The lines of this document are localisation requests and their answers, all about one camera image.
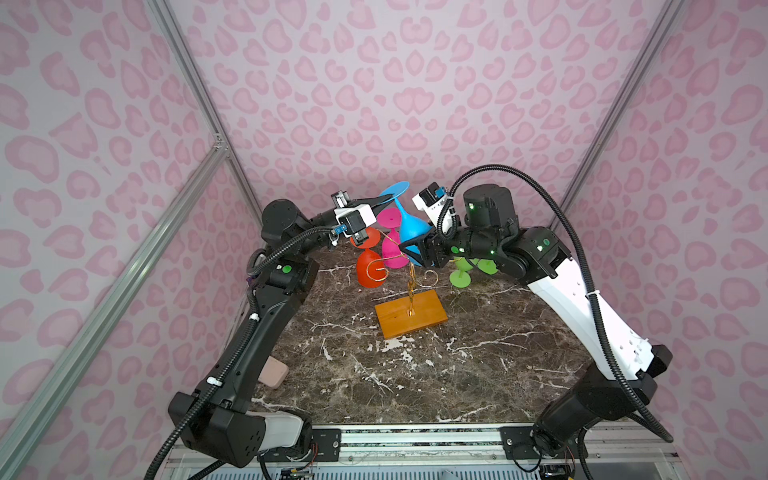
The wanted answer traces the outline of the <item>green wine glass front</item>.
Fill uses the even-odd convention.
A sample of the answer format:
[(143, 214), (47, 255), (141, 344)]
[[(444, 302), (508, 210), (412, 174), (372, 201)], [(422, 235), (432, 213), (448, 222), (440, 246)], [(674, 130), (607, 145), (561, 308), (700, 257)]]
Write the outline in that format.
[(456, 288), (466, 288), (471, 284), (471, 276), (469, 272), (473, 269), (473, 265), (463, 257), (458, 257), (454, 260), (456, 270), (449, 276), (450, 283)]

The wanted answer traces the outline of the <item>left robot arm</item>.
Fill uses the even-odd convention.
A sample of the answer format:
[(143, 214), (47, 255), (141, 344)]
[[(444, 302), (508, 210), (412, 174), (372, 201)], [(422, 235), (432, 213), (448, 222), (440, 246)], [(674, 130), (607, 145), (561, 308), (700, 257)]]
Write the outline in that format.
[(363, 242), (395, 196), (353, 200), (340, 191), (333, 207), (306, 217), (290, 200), (274, 200), (262, 214), (265, 248), (246, 266), (245, 317), (220, 359), (193, 393), (177, 393), (168, 412), (174, 429), (145, 473), (153, 479), (177, 441), (219, 465), (247, 466), (278, 451), (302, 459), (312, 450), (310, 418), (294, 411), (252, 414), (251, 396), (268, 358), (306, 300), (319, 270), (311, 252), (335, 247), (340, 238)]

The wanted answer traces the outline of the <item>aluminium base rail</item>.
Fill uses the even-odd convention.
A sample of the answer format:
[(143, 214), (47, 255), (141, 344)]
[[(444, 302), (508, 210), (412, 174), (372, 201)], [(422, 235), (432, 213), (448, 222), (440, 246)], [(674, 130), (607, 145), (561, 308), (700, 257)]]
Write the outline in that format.
[[(542, 457), (523, 446), (530, 427), (512, 424), (322, 425), (305, 479), (582, 479), (575, 449)], [(682, 458), (633, 422), (605, 422), (586, 435), (597, 479), (685, 479)]]

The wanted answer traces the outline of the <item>blue wine glass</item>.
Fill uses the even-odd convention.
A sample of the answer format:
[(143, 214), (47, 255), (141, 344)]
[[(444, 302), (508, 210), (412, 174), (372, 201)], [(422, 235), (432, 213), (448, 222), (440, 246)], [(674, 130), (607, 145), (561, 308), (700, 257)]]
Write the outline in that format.
[(410, 184), (407, 181), (401, 181), (386, 188), (382, 194), (390, 194), (393, 197), (395, 206), (401, 215), (401, 224), (399, 227), (399, 246), (401, 252), (405, 254), (413, 264), (421, 266), (421, 263), (416, 260), (416, 257), (421, 257), (420, 250), (416, 245), (406, 246), (406, 243), (429, 233), (431, 227), (424, 220), (409, 214), (398, 200), (400, 196), (407, 192), (409, 187)]

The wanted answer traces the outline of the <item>red wine glass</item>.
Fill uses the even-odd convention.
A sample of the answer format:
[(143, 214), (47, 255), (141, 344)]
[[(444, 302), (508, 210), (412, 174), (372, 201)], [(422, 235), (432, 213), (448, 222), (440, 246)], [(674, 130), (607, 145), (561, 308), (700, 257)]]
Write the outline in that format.
[(354, 238), (350, 239), (350, 243), (360, 250), (355, 264), (357, 279), (365, 288), (377, 288), (388, 276), (382, 266), (381, 255), (374, 250), (381, 241), (381, 233), (373, 227), (368, 227), (366, 234), (367, 238), (360, 244), (357, 244)]

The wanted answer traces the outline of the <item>wooden rack base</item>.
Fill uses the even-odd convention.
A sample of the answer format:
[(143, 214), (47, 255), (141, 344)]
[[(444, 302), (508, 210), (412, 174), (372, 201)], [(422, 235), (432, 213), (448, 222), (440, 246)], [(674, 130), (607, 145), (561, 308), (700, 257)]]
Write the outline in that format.
[(435, 290), (378, 304), (375, 306), (375, 312), (383, 337), (387, 340), (448, 320)]

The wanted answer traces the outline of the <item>pink sponge block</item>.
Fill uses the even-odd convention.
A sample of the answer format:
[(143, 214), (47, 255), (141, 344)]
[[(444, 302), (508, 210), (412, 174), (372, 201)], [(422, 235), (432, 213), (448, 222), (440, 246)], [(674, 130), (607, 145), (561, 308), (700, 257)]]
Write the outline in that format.
[(269, 356), (263, 366), (258, 382), (270, 389), (279, 388), (289, 373), (289, 367), (277, 360), (276, 358)]

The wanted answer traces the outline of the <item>diagonal aluminium frame bar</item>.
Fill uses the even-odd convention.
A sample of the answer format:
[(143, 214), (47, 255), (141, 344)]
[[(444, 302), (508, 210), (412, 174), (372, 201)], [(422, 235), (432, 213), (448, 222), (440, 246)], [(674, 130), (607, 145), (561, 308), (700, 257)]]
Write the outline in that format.
[(230, 150), (212, 148), (157, 221), (131, 261), (53, 364), (1, 441), (1, 477), (16, 478), (128, 310)]

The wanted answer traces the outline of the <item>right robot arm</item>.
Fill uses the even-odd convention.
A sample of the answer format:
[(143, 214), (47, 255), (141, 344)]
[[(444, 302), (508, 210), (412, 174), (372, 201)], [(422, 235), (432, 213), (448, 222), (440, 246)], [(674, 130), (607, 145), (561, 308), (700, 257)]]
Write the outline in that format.
[(495, 184), (463, 196), (463, 221), (439, 215), (447, 192), (435, 183), (413, 198), (426, 220), (401, 214), (400, 250), (425, 267), (443, 267), (453, 257), (488, 260), (543, 300), (590, 354), (586, 372), (535, 420), (521, 447), (555, 457), (602, 420), (636, 414), (657, 391), (656, 377), (672, 361), (629, 327), (596, 289), (588, 288), (579, 263), (546, 227), (523, 228), (511, 192)]

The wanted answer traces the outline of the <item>green wine glass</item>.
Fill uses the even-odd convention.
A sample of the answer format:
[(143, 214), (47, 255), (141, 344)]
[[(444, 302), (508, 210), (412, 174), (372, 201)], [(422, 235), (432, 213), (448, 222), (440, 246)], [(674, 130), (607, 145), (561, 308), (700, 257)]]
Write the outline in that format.
[(469, 272), (473, 269), (473, 265), (463, 257), (458, 257), (454, 260), (456, 270), (449, 276), (450, 283), (456, 288), (466, 288), (471, 284), (471, 276)]
[(480, 271), (487, 275), (495, 275), (498, 272), (498, 268), (492, 260), (478, 260), (476, 266)]

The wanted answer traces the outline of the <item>magenta wine glass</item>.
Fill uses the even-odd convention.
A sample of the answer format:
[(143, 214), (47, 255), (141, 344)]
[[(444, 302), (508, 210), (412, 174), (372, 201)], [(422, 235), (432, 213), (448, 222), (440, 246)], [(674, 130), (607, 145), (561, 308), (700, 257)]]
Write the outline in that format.
[(390, 269), (406, 267), (409, 260), (399, 249), (399, 227), (402, 223), (400, 211), (397, 208), (387, 208), (378, 215), (377, 220), (378, 224), (385, 230), (381, 245), (381, 256), (385, 266)]

